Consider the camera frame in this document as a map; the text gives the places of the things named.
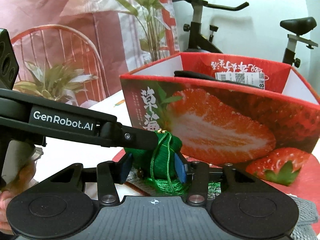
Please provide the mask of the person's left hand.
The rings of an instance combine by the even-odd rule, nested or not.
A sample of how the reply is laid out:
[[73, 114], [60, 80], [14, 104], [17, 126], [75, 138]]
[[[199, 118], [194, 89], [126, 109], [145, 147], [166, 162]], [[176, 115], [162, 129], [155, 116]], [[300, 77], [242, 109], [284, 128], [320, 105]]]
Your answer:
[[35, 173], [36, 164], [34, 161], [30, 161], [19, 171], [17, 177], [1, 191], [1, 233], [13, 234], [7, 219], [7, 207], [14, 197], [29, 188]]

